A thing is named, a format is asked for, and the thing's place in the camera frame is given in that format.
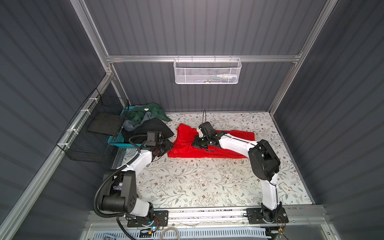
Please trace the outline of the red t shirt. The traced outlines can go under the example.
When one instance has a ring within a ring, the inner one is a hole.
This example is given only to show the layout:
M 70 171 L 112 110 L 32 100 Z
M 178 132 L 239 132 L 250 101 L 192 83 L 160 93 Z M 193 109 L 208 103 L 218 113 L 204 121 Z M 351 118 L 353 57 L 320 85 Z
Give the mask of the red t shirt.
M 209 152 L 192 146 L 195 136 L 199 136 L 196 129 L 180 124 L 177 128 L 177 138 L 174 147 L 168 152 L 169 158 L 218 158 L 243 159 L 245 156 L 231 150 L 219 149 L 209 146 Z

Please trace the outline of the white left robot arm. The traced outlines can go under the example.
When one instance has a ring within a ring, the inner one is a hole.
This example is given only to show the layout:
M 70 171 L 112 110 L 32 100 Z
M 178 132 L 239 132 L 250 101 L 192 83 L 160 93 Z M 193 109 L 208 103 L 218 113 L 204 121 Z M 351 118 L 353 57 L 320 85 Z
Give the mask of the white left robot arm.
M 93 200 L 94 212 L 102 218 L 129 217 L 151 222 L 154 207 L 152 203 L 139 199 L 137 177 L 155 158 L 169 152 L 173 143 L 161 132 L 154 131 L 133 136 L 129 143 L 136 148 L 136 154 L 105 174 Z

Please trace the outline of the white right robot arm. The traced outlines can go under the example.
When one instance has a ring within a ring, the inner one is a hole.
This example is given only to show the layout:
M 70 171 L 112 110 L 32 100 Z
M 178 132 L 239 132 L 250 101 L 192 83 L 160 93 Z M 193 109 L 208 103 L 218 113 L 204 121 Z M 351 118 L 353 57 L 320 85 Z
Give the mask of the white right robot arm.
M 209 122 L 197 128 L 198 136 L 192 146 L 209 150 L 209 147 L 230 150 L 247 157 L 254 175 L 261 181 L 263 200 L 260 213 L 268 223 L 273 221 L 282 204 L 278 201 L 278 173 L 280 159 L 266 140 L 249 141 L 235 137 L 227 132 L 217 132 Z

